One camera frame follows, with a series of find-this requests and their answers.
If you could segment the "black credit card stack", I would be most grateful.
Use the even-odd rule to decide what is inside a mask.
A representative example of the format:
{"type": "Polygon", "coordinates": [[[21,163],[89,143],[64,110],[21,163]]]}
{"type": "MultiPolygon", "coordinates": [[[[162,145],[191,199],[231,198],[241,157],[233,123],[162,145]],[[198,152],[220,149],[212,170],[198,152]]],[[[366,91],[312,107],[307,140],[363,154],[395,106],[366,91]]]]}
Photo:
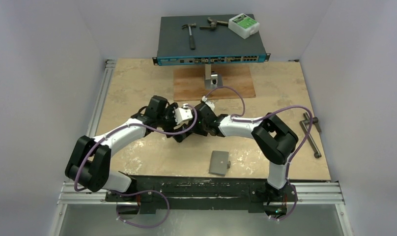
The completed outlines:
{"type": "MultiPolygon", "coordinates": [[[[183,124],[180,127],[176,128],[173,130],[173,132],[181,132],[181,131],[185,131],[189,126],[187,124],[183,124]]],[[[178,142],[181,143],[183,140],[185,140],[187,137],[189,137],[191,134],[196,132],[196,128],[193,127],[192,129],[190,129],[189,131],[182,133],[182,134],[178,134],[178,135],[173,135],[172,137],[178,142]]]]}

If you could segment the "grey card holder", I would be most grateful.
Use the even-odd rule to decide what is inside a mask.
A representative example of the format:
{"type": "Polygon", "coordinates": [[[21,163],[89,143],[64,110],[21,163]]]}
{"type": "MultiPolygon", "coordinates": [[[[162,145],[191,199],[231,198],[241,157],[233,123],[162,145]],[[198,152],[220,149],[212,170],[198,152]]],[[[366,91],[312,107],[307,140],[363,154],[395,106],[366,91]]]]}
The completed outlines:
{"type": "Polygon", "coordinates": [[[209,173],[224,177],[231,166],[229,152],[214,150],[211,153],[209,173]]]}

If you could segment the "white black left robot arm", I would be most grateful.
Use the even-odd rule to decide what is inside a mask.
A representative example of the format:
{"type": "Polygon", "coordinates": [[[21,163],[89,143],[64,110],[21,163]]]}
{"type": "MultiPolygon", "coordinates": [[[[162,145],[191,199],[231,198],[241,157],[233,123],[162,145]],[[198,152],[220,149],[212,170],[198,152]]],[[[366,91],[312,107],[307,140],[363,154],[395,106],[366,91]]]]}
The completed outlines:
{"type": "Polygon", "coordinates": [[[124,201],[136,197],[132,178],[120,172],[111,171],[111,158],[132,142],[146,137],[157,128],[172,133],[177,126],[176,102],[169,103],[161,96],[153,96],[149,104],[121,126],[96,137],[81,136],[71,153],[65,168],[65,176],[81,186],[97,192],[100,189],[116,191],[124,201]]]}

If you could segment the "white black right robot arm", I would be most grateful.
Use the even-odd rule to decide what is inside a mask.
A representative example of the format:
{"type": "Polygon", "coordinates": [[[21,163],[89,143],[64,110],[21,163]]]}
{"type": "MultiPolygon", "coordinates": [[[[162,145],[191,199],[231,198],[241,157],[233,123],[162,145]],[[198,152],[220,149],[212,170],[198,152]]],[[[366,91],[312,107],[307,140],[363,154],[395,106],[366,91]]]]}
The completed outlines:
{"type": "Polygon", "coordinates": [[[296,149],[297,135],[277,116],[233,120],[230,115],[216,115],[201,102],[195,106],[197,122],[193,132],[202,136],[241,137],[253,139],[270,162],[266,194],[278,200],[285,194],[287,162],[296,149]]]}

